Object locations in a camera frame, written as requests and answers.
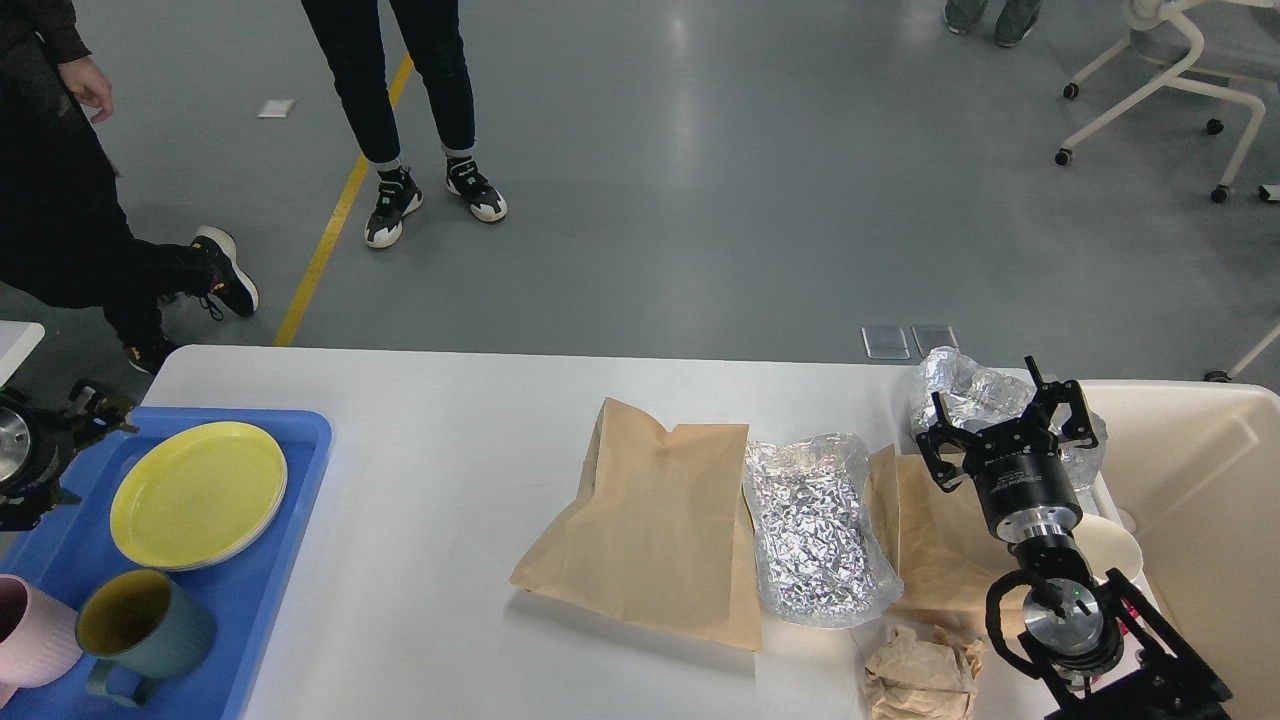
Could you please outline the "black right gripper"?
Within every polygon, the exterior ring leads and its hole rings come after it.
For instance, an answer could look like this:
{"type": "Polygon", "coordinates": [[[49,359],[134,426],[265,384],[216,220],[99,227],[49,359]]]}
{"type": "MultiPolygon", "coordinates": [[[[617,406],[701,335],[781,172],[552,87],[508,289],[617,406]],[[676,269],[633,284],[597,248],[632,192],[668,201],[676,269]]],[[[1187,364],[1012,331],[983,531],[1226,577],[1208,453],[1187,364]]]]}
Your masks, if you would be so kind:
{"type": "Polygon", "coordinates": [[[1016,546],[1034,537],[1070,536],[1083,511],[1062,462],[1065,448],[1097,448],[1085,395],[1078,380],[1047,380],[1024,357],[1036,387],[1023,425],[975,433],[951,423],[941,393],[931,393],[934,423],[916,434],[931,479],[951,493],[969,475],[992,537],[1016,546]],[[963,456],[957,466],[945,454],[963,456]]]}

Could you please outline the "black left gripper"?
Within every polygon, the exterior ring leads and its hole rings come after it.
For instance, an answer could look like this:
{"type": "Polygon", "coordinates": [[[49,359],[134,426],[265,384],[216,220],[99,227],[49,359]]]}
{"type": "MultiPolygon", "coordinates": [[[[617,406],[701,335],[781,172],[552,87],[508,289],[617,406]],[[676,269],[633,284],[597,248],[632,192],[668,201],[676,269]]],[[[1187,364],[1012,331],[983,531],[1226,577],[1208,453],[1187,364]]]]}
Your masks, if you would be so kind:
{"type": "Polygon", "coordinates": [[[36,407],[13,388],[1,398],[1,524],[36,527],[47,512],[82,498],[61,486],[76,456],[115,430],[136,433],[134,398],[101,383],[77,380],[70,407],[36,407]]]}

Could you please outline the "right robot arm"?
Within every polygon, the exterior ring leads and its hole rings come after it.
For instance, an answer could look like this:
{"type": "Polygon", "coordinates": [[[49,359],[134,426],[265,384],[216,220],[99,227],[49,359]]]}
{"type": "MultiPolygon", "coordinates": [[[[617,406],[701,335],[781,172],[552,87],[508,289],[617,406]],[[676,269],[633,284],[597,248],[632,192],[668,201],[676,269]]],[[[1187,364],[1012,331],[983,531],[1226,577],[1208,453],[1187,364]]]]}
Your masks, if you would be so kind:
{"type": "Polygon", "coordinates": [[[1018,561],[986,594],[995,652],[1044,683],[1056,719],[1225,719],[1233,692],[1144,593],[1116,568],[1094,579],[1062,460],[1097,447],[1091,410],[1076,380],[1025,365],[1034,391],[1018,415],[969,430],[936,391],[934,420],[916,434],[931,479],[946,493],[969,479],[988,533],[1018,561]]]}

